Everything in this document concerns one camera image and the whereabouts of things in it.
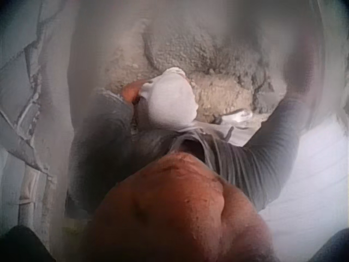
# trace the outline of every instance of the skin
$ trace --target skin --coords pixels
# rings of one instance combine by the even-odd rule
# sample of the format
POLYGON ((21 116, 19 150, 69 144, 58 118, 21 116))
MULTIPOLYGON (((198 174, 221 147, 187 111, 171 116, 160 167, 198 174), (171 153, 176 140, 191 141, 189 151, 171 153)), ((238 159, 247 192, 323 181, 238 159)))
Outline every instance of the skin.
POLYGON ((272 250, 245 195, 184 152, 115 186, 85 240, 87 261, 248 261, 272 250))

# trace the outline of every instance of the dirt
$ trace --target dirt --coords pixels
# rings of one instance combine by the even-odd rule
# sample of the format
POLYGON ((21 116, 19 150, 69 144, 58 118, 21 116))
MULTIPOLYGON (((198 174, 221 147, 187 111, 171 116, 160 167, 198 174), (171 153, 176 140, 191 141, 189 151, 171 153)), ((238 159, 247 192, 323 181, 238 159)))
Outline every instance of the dirt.
POLYGON ((191 9, 185 3, 163 1, 151 7, 152 0, 134 2, 127 7, 133 11, 132 23, 112 36, 114 51, 105 69, 108 88, 119 91, 178 66, 192 79, 201 121, 237 109, 273 112, 286 92, 282 65, 294 33, 294 21, 278 7, 261 20, 250 11, 244 26, 236 27, 238 5, 229 5, 235 13, 227 16, 222 15, 224 5, 191 9))

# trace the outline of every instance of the gray cloth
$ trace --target gray cloth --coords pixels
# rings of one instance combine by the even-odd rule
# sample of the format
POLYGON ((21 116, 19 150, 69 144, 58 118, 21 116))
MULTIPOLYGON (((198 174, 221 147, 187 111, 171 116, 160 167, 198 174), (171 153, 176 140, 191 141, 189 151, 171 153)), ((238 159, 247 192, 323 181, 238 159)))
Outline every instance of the gray cloth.
POLYGON ((241 189, 261 210, 279 196, 292 171, 309 113, 303 103, 284 99, 250 141, 237 147, 201 130, 177 133, 158 129, 132 137, 131 104, 103 90, 92 95, 88 104, 71 147, 69 193, 90 213, 116 183, 186 141, 202 146, 205 164, 241 189))

